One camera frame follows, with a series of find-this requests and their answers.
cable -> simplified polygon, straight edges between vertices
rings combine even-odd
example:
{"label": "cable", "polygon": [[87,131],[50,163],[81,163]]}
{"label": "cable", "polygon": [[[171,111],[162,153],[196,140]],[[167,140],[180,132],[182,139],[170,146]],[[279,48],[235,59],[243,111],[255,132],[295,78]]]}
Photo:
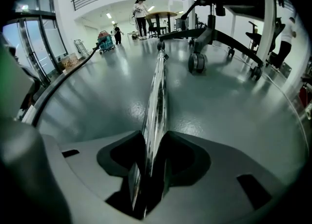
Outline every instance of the cable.
{"label": "cable", "polygon": [[131,17],[131,15],[133,16],[133,12],[130,12],[130,14],[129,14],[129,24],[135,25],[136,23],[135,23],[135,21],[133,20],[133,18],[135,18],[135,16]]}
{"label": "cable", "polygon": [[[215,47],[215,48],[218,48],[218,49],[222,49],[222,50],[224,50],[226,53],[228,53],[228,51],[225,50],[225,49],[223,49],[222,47],[215,46],[214,44],[212,44],[212,46]],[[234,54],[234,57],[236,57],[237,59],[239,59],[240,61],[242,61],[242,62],[245,63],[246,65],[248,65],[250,68],[252,67],[249,63],[246,63],[245,60],[243,60],[243,59],[242,59],[241,57],[239,57],[238,55],[235,55],[235,54]],[[310,148],[309,148],[308,138],[307,138],[306,132],[305,132],[305,130],[304,130],[303,124],[302,124],[302,122],[301,122],[301,120],[300,120],[300,116],[299,116],[298,112],[296,111],[296,108],[294,107],[292,101],[288,98],[288,96],[285,94],[285,92],[270,78],[270,76],[269,76],[268,74],[266,74],[266,73],[263,72],[261,76],[263,76],[263,77],[266,78],[266,79],[269,79],[270,82],[271,82],[273,85],[275,85],[275,87],[276,87],[276,88],[283,94],[283,96],[287,99],[288,103],[289,103],[290,106],[292,107],[293,112],[295,112],[295,115],[296,115],[297,118],[298,118],[298,121],[299,121],[299,124],[300,124],[300,127],[301,127],[301,131],[302,131],[303,136],[304,136],[304,140],[305,140],[306,145],[307,145],[307,152],[308,152],[308,157],[309,157],[309,155],[310,155]]]}

chair base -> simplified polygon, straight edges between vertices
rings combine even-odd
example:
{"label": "chair base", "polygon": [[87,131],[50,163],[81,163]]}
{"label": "chair base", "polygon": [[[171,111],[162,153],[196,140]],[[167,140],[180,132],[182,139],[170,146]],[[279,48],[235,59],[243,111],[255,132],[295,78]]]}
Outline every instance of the chair base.
{"label": "chair base", "polygon": [[204,65],[205,63],[205,56],[201,54],[200,52],[202,51],[205,45],[212,44],[213,41],[216,40],[230,47],[229,56],[231,55],[233,57],[234,49],[236,49],[240,51],[241,53],[243,53],[244,55],[251,58],[253,61],[255,61],[258,64],[258,67],[255,67],[253,69],[253,74],[255,74],[256,80],[260,78],[262,74],[263,61],[259,57],[257,57],[257,55],[252,50],[250,50],[249,48],[242,45],[240,42],[236,41],[235,39],[231,38],[230,36],[218,30],[206,28],[206,29],[192,29],[192,30],[172,32],[172,33],[161,35],[159,37],[159,41],[162,42],[168,39],[189,38],[189,37],[196,38],[194,49],[193,49],[193,54],[191,54],[189,58],[189,70],[191,73],[203,72],[204,67],[202,66],[202,64]]}

child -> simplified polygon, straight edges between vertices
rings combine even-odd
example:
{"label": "child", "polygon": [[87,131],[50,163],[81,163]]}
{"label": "child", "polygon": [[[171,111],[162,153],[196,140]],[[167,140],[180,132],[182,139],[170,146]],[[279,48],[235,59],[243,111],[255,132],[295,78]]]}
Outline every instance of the child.
{"label": "child", "polygon": [[121,34],[123,34],[123,32],[119,29],[119,27],[117,27],[117,24],[114,24],[114,30],[115,30],[115,40],[116,40],[116,45],[121,43]]}

glass door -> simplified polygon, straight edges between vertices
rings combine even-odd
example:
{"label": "glass door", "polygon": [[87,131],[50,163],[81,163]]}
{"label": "glass door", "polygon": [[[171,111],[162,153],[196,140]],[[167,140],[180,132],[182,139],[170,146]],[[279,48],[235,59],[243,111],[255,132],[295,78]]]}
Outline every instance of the glass door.
{"label": "glass door", "polygon": [[59,35],[59,30],[57,28],[56,22],[52,19],[43,19],[42,23],[44,32],[50,45],[50,49],[56,61],[60,62],[64,57],[67,56],[67,52]]}
{"label": "glass door", "polygon": [[25,41],[25,37],[23,37],[20,23],[16,22],[5,25],[2,28],[2,32],[7,42],[15,47],[15,58],[19,65],[26,68],[32,75],[38,77],[44,86],[48,86],[50,81],[40,70],[32,51],[27,48],[27,42]]}
{"label": "glass door", "polygon": [[53,82],[59,76],[59,73],[54,67],[51,61],[52,57],[44,45],[42,35],[40,33],[39,20],[24,20],[24,27],[27,32],[30,47],[35,53],[40,68],[46,74],[48,79]]}

chair seat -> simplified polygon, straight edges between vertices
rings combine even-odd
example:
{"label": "chair seat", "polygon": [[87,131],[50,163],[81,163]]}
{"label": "chair seat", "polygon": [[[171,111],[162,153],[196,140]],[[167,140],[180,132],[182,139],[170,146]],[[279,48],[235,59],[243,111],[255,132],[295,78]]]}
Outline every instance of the chair seat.
{"label": "chair seat", "polygon": [[261,35],[259,33],[250,33],[250,32],[246,32],[246,35],[253,40],[256,44],[260,44],[260,40],[261,40]]}

